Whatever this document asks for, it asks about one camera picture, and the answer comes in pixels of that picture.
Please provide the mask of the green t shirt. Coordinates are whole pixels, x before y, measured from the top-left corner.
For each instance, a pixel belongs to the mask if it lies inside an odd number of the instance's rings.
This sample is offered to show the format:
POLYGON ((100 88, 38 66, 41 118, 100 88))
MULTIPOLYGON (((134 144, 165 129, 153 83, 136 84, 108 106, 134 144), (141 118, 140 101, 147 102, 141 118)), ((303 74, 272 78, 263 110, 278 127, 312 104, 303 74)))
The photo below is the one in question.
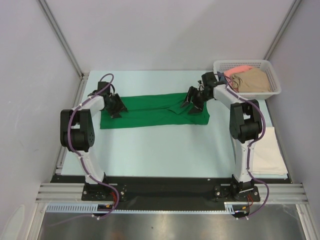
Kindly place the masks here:
POLYGON ((186 93, 122 97, 127 111, 111 118, 106 111, 100 117, 100 129, 126 129, 164 125, 207 125, 210 114, 204 106, 201 113, 189 114, 193 105, 181 108, 186 93))

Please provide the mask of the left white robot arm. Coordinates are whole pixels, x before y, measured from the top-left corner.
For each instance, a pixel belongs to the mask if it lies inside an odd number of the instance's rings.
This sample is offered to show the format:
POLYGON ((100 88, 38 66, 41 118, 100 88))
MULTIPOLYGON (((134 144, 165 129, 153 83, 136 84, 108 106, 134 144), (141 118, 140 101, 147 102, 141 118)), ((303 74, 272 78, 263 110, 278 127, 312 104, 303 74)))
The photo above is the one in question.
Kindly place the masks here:
POLYGON ((60 112, 60 143, 78 158, 85 182, 96 184, 93 194, 100 200, 110 196, 111 188, 103 183, 105 173, 91 149, 96 138, 93 117, 98 112, 103 112, 116 119, 126 111, 127 108, 117 93, 106 93, 91 94, 78 106, 60 112))

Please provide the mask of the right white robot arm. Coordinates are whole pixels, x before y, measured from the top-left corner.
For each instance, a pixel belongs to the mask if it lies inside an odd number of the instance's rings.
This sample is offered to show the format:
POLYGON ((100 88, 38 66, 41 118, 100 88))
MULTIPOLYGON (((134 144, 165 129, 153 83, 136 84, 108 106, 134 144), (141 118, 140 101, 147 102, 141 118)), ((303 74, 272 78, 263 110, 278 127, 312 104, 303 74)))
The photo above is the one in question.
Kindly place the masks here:
POLYGON ((182 102, 181 108, 192 104, 190 115, 201 113, 204 103, 217 100, 229 109, 229 132, 234 143, 235 170, 232 174, 236 185, 230 188, 231 196, 242 201, 249 194, 248 185, 253 182, 252 160, 257 141, 266 132, 266 120, 260 110, 259 102, 239 96, 229 86, 219 85, 200 90, 191 86, 182 102))

